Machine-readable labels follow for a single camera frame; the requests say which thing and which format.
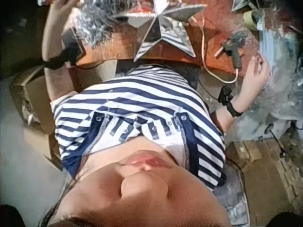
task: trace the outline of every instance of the lips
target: lips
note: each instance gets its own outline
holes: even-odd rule
[[[149,165],[151,167],[163,167],[163,168],[171,168],[166,161],[158,156],[150,153],[139,153],[135,155],[131,155],[124,162],[126,165],[132,166],[141,166],[143,164]]]

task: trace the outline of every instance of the desk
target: desk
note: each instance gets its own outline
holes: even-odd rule
[[[245,45],[241,49],[243,55],[240,76],[243,77],[251,56],[256,54],[256,50],[259,49],[258,34],[254,34],[246,28],[243,21],[243,12],[231,12],[232,0],[183,0],[183,2],[208,5],[204,12],[197,13],[195,18],[200,25],[202,24],[202,18],[205,18],[205,60],[207,67],[210,69],[234,73],[231,57],[222,54],[216,59],[214,54],[221,47],[221,42],[228,38],[231,33],[244,31],[247,34]],[[183,61],[202,66],[202,34],[197,24],[192,20],[189,22],[191,26],[187,27],[187,32],[195,50],[196,58],[190,57],[181,50],[165,42],[159,43],[156,47],[146,53],[143,58]],[[132,59],[135,54],[135,44],[136,29],[128,24],[118,25],[113,33],[112,39],[100,44],[94,50],[83,42],[86,56],[77,64],[89,65],[107,60]]]

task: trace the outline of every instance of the navy blue and white striped shirt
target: navy blue and white striped shirt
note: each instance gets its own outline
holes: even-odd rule
[[[223,135],[201,96],[168,68],[142,65],[51,104],[62,165],[72,176],[82,156],[145,136],[210,190],[218,184],[225,163]]]

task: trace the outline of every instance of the white cable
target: white cable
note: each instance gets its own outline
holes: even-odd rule
[[[225,83],[225,84],[232,84],[234,82],[237,81],[238,79],[238,75],[239,75],[239,69],[236,69],[235,70],[235,73],[236,73],[236,77],[234,80],[232,81],[226,81],[226,80],[223,80],[221,79],[220,77],[218,77],[217,75],[213,74],[207,67],[206,67],[206,63],[205,63],[205,53],[204,53],[204,45],[205,45],[205,34],[204,34],[204,25],[205,25],[205,19],[202,20],[202,26],[200,26],[197,22],[197,20],[194,18],[194,17],[191,17],[193,19],[193,21],[199,26],[199,28],[201,29],[201,32],[202,32],[202,47],[201,47],[201,55],[202,55],[202,63],[203,63],[203,66],[205,68],[205,70],[210,74],[212,75],[213,77],[217,78],[219,81]]]

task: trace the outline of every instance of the floor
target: floor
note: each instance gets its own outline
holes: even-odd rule
[[[116,61],[108,61],[94,70],[79,72],[83,88],[114,76]],[[218,96],[222,84],[209,76],[200,77],[205,87]],[[41,155],[30,147],[23,138],[22,121],[9,94],[12,78],[1,83],[1,203],[15,206],[27,227],[37,226],[39,220],[58,199],[65,174],[55,169]],[[219,105],[198,87],[210,109]],[[228,134],[229,140],[257,139],[263,135],[264,123],[258,123],[250,116],[244,116]],[[277,121],[274,131],[283,133],[285,121]]]

